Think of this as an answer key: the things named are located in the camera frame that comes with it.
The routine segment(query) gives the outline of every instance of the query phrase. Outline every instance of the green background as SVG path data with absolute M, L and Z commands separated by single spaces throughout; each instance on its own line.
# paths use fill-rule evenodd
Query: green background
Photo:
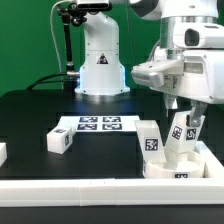
M 0 96 L 10 90 L 25 89 L 37 79 L 59 72 L 49 22 L 51 8 L 56 2 L 56 0 L 1 2 Z M 125 5 L 114 5 L 113 10 L 106 14 L 115 19 L 120 28 L 120 61 L 126 68 L 126 85 L 139 88 L 130 76 L 130 69 L 136 63 L 147 60 L 152 46 L 159 39 L 159 22 L 141 20 Z M 128 29 L 128 14 L 133 45 Z M 56 13 L 53 21 L 65 68 L 63 26 Z M 224 24 L 223 9 L 220 11 L 218 23 Z M 71 26 L 71 36 L 73 59 L 76 68 L 79 69 L 84 62 L 83 27 Z M 46 84 L 35 88 L 60 89 L 62 85 Z

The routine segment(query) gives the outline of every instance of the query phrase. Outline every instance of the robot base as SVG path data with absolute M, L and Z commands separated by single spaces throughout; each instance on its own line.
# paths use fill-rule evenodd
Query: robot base
M 75 98 L 90 101 L 90 102 L 96 102 L 96 103 L 112 102 L 112 101 L 127 99 L 130 96 L 129 90 L 130 89 L 128 88 L 127 91 L 124 91 L 124 92 L 122 92 L 120 94 L 116 94 L 116 95 L 90 95 L 90 94 L 85 94 L 85 93 L 81 93 L 81 92 L 80 93 L 75 92 Z

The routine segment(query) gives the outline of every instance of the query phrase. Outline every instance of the black and white pattern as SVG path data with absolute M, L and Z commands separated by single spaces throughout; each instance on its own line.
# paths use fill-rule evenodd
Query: black and white pattern
M 66 132 L 66 130 L 64 130 L 64 129 L 56 129 L 54 132 L 58 133 L 58 134 L 62 134 L 64 132 Z
M 65 136 L 65 146 L 67 146 L 69 144 L 69 136 L 66 135 Z
M 182 131 L 183 131 L 182 128 L 180 128 L 180 127 L 178 127 L 178 126 L 175 126 L 174 129 L 173 129 L 172 136 L 173 136 L 174 138 L 176 138 L 177 140 L 179 140 L 180 137 L 181 137 Z
M 188 129 L 186 141 L 194 140 L 196 138 L 196 128 Z
M 93 123 L 97 121 L 98 121 L 98 117 L 80 117 L 79 119 L 80 123 Z
M 121 122 L 121 117 L 103 117 L 103 122 Z
M 159 149 L 159 140 L 158 139 L 145 139 L 145 151 L 158 151 Z
M 92 131 L 97 129 L 97 124 L 79 124 L 77 130 Z
M 175 173 L 175 178 L 188 178 L 187 173 Z
M 103 130 L 105 131 L 122 130 L 122 125 L 121 124 L 103 124 Z

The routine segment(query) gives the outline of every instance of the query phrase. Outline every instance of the white platform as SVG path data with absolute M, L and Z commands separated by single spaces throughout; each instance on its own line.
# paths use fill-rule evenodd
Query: white platform
M 200 179 L 0 181 L 0 206 L 224 204 L 224 168 L 203 142 Z

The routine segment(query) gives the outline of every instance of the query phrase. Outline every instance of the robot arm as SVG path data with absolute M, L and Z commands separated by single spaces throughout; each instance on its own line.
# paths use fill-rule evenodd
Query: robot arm
M 135 82 L 165 94 L 223 103 L 224 28 L 216 24 L 218 8 L 223 3 L 223 0 L 130 0 L 142 18 L 161 19 L 160 46 L 154 53 L 154 61 L 133 68 Z

